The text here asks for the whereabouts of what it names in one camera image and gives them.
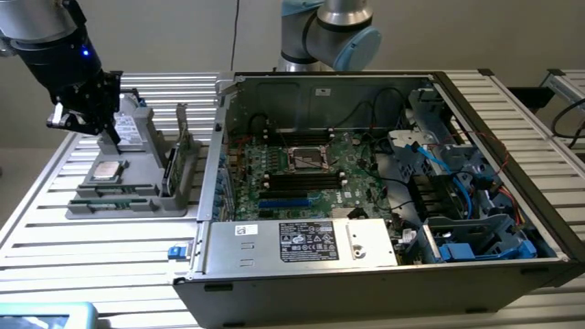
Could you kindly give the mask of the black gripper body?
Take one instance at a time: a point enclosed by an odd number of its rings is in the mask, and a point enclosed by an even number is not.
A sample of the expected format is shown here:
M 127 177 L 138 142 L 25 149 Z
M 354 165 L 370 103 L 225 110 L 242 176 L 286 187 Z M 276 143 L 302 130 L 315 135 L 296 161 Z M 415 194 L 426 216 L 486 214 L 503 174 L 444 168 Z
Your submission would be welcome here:
M 105 70 L 81 6 L 11 6 L 10 46 L 54 102 L 102 103 Z

